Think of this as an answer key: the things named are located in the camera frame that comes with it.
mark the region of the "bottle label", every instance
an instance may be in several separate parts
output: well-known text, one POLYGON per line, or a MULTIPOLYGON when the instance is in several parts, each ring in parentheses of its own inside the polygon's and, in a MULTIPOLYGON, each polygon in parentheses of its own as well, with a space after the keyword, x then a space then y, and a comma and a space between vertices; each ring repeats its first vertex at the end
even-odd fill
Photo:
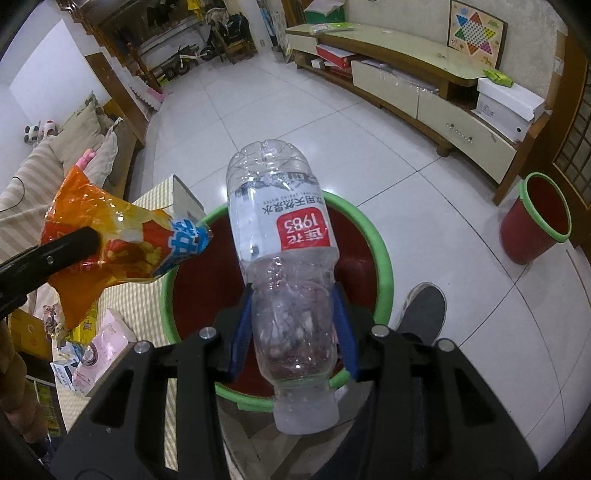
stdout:
POLYGON ((243 184, 230 198, 230 220, 242 261, 336 247, 318 180, 306 173, 273 173, 243 184))

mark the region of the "gray shoe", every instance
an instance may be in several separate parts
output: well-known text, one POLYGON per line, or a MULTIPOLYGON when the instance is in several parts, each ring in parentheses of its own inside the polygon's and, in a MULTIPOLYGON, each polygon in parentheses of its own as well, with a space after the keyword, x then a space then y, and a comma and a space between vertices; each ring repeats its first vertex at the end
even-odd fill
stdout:
POLYGON ((408 294, 396 331, 408 340, 433 345, 445 323, 447 302, 438 286, 420 283, 408 294))

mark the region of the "snack bag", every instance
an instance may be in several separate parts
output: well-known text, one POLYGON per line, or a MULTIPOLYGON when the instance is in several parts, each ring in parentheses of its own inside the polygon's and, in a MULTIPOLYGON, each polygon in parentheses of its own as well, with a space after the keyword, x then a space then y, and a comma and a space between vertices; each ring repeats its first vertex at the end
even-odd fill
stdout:
POLYGON ((201 253, 210 240, 204 223, 173 220, 162 210, 152 212, 113 197, 73 166, 47 212, 41 244, 84 226, 100 233, 100 251, 49 280, 60 295, 68 330, 80 324, 105 288, 154 281, 201 253))

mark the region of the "clear plastic bottle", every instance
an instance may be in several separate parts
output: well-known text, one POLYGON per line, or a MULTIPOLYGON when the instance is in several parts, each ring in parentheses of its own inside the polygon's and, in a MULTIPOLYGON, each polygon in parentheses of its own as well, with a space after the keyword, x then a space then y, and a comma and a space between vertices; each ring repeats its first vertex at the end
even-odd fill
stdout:
POLYGON ((234 243, 253 285, 252 331, 262 375, 275 388, 284 433, 334 426, 329 379, 337 360, 330 291, 339 250, 322 190, 293 145, 256 142, 228 166, 234 243))

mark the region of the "green bin rim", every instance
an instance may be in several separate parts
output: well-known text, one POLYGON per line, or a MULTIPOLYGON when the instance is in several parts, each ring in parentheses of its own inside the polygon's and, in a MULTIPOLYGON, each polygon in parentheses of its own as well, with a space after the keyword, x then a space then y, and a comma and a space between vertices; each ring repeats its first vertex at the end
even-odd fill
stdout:
POLYGON ((546 232, 548 235, 550 235, 558 243, 563 244, 564 242, 566 242, 569 239, 570 234, 573 230, 573 225, 572 225, 572 220, 570 217, 569 204, 566 202, 566 198, 564 197, 564 193, 562 193, 562 190, 560 190, 560 187, 556 184, 556 182, 554 180, 552 180, 548 175, 544 175, 543 173, 535 171, 533 173, 530 173, 525 178, 525 180, 521 180, 518 188, 519 188, 519 199, 523 203, 525 210, 527 211, 527 213, 530 214, 530 217, 532 217, 534 222, 536 222, 538 224, 538 226, 544 232, 546 232), (530 196, 527 192, 527 184, 528 184, 529 180, 534 177, 544 179, 545 181, 550 183, 550 185, 552 185, 554 187, 554 189, 556 190, 556 192, 558 193, 558 196, 560 196, 560 199, 562 200, 562 204, 564 206, 564 210, 566 211, 566 215, 569 220, 569 231, 568 232, 566 232, 566 233, 557 232, 555 229, 553 229, 550 226, 550 224, 548 222, 546 222, 546 220, 544 220, 544 217, 542 217, 540 215, 540 213, 538 212, 538 210, 535 208, 534 203, 531 201, 530 196))
MULTIPOLYGON (((369 249, 374 257, 378 279, 378 295, 375 304, 374 321, 375 323, 387 325, 392 313, 392 305, 394 304, 394 272, 386 244, 373 223, 355 205, 329 192, 324 192, 324 199, 327 205, 340 211, 351 220, 367 240, 369 249)), ((220 217, 227 214, 227 212, 228 205, 222 205, 207 215, 203 221, 211 225, 220 217)), ((179 343, 181 341, 173 315, 173 290, 177 272, 178 267, 164 276, 160 302, 162 326, 164 334, 170 343, 179 343)), ((349 378, 349 372, 343 369, 330 379, 330 386, 334 389, 340 388, 349 381, 349 378)), ((216 394, 235 402, 241 410, 273 411, 273 400, 271 398, 255 397, 240 393, 221 383, 216 383, 216 394)))

